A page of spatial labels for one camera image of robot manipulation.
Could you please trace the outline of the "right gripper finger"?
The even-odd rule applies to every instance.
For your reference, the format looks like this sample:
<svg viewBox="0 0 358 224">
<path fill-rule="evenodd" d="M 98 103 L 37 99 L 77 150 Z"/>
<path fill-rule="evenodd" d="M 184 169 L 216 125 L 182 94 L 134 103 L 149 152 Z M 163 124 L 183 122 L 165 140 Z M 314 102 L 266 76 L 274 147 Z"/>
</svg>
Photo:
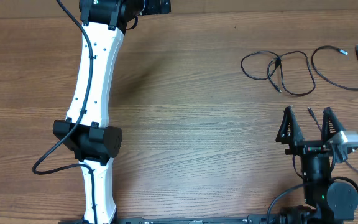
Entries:
<svg viewBox="0 0 358 224">
<path fill-rule="evenodd" d="M 340 131 L 345 131 L 345 127 L 336 117 L 334 111 L 330 107 L 323 110 L 323 122 L 321 125 L 321 140 L 326 143 L 335 134 Z"/>
<path fill-rule="evenodd" d="M 284 109 L 282 123 L 275 140 L 276 142 L 289 146 L 298 146 L 304 141 L 303 133 L 301 132 L 291 105 Z"/>
</svg>

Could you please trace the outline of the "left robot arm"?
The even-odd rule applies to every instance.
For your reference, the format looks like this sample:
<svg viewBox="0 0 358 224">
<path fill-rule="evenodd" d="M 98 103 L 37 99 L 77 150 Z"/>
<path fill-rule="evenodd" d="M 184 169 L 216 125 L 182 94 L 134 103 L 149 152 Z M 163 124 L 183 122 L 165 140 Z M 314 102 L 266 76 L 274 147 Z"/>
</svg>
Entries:
<svg viewBox="0 0 358 224">
<path fill-rule="evenodd" d="M 122 142 L 121 128 L 109 124 L 109 97 L 118 52 L 128 22 L 139 16 L 168 14 L 170 0 L 80 1 L 81 60 L 76 88 L 65 119 L 53 133 L 73 151 L 82 171 L 85 213 L 81 223 L 113 223 L 116 204 L 112 168 Z"/>
</svg>

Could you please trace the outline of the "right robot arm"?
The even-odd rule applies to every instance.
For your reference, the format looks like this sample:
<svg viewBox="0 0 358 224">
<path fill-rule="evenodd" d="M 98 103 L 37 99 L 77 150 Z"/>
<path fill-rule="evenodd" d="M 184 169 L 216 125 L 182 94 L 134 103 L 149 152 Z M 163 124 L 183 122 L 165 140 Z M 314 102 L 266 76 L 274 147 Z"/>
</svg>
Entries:
<svg viewBox="0 0 358 224">
<path fill-rule="evenodd" d="M 334 111 L 323 111 L 323 125 L 319 140 L 303 137 L 291 106 L 284 110 L 276 141 L 286 144 L 287 155 L 298 156 L 302 183 L 282 192 L 278 199 L 296 189 L 303 189 L 304 205 L 281 208 L 272 215 L 272 202 L 267 211 L 267 223 L 344 223 L 354 219 L 358 207 L 358 185 L 348 177 L 334 177 L 336 164 L 347 161 L 358 149 L 358 133 L 346 130 Z"/>
</svg>

